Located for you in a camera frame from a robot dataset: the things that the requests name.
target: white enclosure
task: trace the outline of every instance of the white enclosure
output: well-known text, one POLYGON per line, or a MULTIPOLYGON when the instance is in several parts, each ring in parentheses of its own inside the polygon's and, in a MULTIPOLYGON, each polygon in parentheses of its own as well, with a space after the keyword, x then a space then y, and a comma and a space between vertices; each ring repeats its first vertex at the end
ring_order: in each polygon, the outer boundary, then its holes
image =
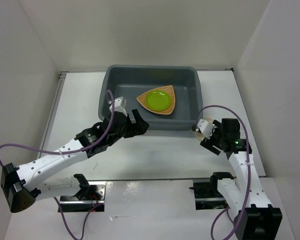
MULTIPOLYGON (((264 184, 300 240, 300 0, 0 0, 0 145, 40 147, 60 72, 113 64, 232 68, 264 184)), ((5 201, 0 189, 0 240, 5 201)))

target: green dish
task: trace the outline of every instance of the green dish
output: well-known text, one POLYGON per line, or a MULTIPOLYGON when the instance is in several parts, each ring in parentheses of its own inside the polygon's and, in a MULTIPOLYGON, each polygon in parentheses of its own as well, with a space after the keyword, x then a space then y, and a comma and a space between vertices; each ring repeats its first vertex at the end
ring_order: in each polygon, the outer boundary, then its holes
POLYGON ((145 104, 148 108, 154 111, 163 111, 170 107, 171 96, 169 93, 161 90, 149 92, 145 97, 145 104))

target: triangular wooden board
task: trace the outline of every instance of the triangular wooden board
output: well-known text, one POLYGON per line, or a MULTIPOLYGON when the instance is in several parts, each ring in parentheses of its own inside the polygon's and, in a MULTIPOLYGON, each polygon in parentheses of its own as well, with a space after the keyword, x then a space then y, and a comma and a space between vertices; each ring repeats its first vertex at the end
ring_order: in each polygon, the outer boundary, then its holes
POLYGON ((146 91, 145 93, 141 94, 136 99, 142 105, 142 107, 144 107, 148 111, 150 111, 152 113, 155 113, 155 114, 161 114, 161 115, 170 115, 174 111, 175 105, 176 105, 176 95, 175 95, 174 87, 172 85, 153 88, 153 89, 151 89, 149 91, 146 91), (170 97, 171 97, 171 105, 166 110, 155 111, 155 110, 150 109, 146 105, 146 96, 147 96, 147 94, 149 92, 154 91, 154 90, 161 90, 161 91, 164 91, 164 92, 166 92, 166 93, 168 93, 170 95, 170 97))

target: gray plastic bin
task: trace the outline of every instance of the gray plastic bin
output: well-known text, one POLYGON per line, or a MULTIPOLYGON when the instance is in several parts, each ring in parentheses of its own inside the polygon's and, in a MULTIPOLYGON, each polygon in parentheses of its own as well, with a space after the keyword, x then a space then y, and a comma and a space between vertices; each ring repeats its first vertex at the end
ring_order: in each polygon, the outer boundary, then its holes
POLYGON ((197 71, 185 66, 134 66, 113 65, 105 74, 98 115, 101 120, 110 114, 106 101, 106 90, 114 97, 126 98, 126 111, 133 119, 131 110, 138 109, 141 117, 150 124, 149 130, 188 131, 196 122, 203 107, 201 85, 197 71), (137 97, 144 92, 173 85, 175 107, 170 115, 152 113, 143 108, 137 97))

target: cable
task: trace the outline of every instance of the cable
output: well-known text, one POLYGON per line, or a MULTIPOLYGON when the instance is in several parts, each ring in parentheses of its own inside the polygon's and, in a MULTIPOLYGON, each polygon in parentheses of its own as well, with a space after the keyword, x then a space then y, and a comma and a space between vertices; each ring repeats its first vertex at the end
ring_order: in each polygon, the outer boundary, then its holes
POLYGON ((230 207, 227 207, 227 208, 226 208, 226 215, 228 216, 228 219, 230 220, 230 222, 231 222, 232 224, 234 224, 234 221, 233 221, 233 220, 231 219, 231 217, 230 217, 229 209, 230 209, 230 207))
POLYGON ((76 236, 71 232, 68 224, 67 224, 67 221, 66 221, 66 218, 65 218, 65 214, 64 214, 64 211, 62 210, 62 207, 61 207, 61 204, 60 202, 58 201, 58 199, 56 197, 53 198, 55 201, 56 201, 56 204, 58 204, 58 207, 59 207, 59 211, 61 213, 61 217, 62 217, 62 220, 63 220, 63 223, 64 223, 64 226, 67 230, 67 232, 70 234, 70 236, 74 239, 74 240, 82 240, 84 238, 84 235, 85 235, 85 226, 86 226, 86 221, 88 219, 88 216, 89 214, 94 210, 96 209, 97 207, 103 205, 103 203, 98 203, 97 205, 95 205, 93 208, 91 208, 88 213, 86 214, 85 218, 84 218, 84 221, 83 221, 83 226, 82 226, 82 235, 81 235, 81 238, 76 238, 76 236))
MULTIPOLYGON (((249 190, 250 190, 250 185, 251 185, 251 167, 250 167, 250 157, 249 157, 249 137, 248 137, 248 131, 247 128, 244 124, 244 121, 242 121, 242 119, 239 117, 238 114, 236 114, 233 110, 231 110, 230 108, 226 107, 226 106, 221 106, 221 105, 209 105, 209 106, 205 106, 204 108, 202 108, 197 116, 197 122, 196 124, 198 124, 199 120, 199 116, 201 114, 201 112, 205 109, 209 109, 209 108, 220 108, 220 109, 225 109, 227 111, 229 111, 230 113, 232 113, 233 115, 235 115, 235 117, 238 119, 238 121, 241 123, 244 134, 245 134, 245 144, 246 144, 246 162, 247 162, 247 168, 248 168, 248 181, 247 181, 247 185, 246 185, 246 191, 245 191, 245 196, 244 196, 244 200, 243 200, 243 205, 242 205, 242 209, 238 215, 237 221, 232 229, 232 231, 228 234, 228 236, 226 236, 224 239, 222 240, 228 240, 232 237, 232 235, 237 231, 240 222, 242 221, 243 215, 244 215, 244 211, 248 202, 248 198, 249 198, 249 190)), ((222 210, 213 220, 212 225, 211 225, 211 230, 210 230, 210 235, 212 240, 216 240, 214 237, 214 228, 215 228, 215 224, 218 220, 218 218, 225 213, 229 208, 225 208, 224 210, 222 210)))
MULTIPOLYGON (((2 145, 0 145, 0 149, 2 149, 4 147, 17 147, 17 148, 27 149, 27 150, 30 150, 30 151, 35 151, 35 152, 43 153, 43 154, 51 154, 51 155, 60 155, 60 154, 63 154, 63 155, 67 155, 67 154, 75 154, 75 153, 79 153, 79 152, 84 152, 84 151, 87 151, 87 150, 93 148, 94 146, 98 145, 104 139, 104 137, 108 134, 108 132, 110 130, 110 127, 112 125, 112 122, 114 120, 114 115, 115 115, 115 99, 114 99, 114 95, 113 95, 113 93, 110 90, 107 90, 106 91, 106 97, 107 97, 107 99, 108 99, 107 94, 110 95, 110 99, 111 99, 111 106, 112 106, 111 117, 110 117, 110 120, 109 120, 109 124, 108 124, 107 128, 105 129, 104 133, 93 144, 91 144, 89 146, 86 146, 86 147, 83 147, 83 148, 80 148, 80 149, 77 149, 77 150, 63 151, 62 153, 60 153, 58 151, 46 151, 46 150, 42 150, 42 149, 39 149, 39 148, 35 148, 35 147, 31 147, 31 146, 25 146, 25 145, 16 144, 16 143, 2 144, 2 145)), ((1 159, 0 159, 0 166, 2 168, 4 167, 4 164, 2 163, 1 159)))
POLYGON ((89 194, 90 195, 90 201, 91 201, 91 204, 90 204, 90 207, 89 207, 89 211, 92 209, 92 207, 94 206, 94 204, 92 203, 92 195, 91 194, 89 194))
POLYGON ((95 204, 98 204, 98 198, 97 198, 96 194, 94 194, 94 198, 95 198, 95 204))

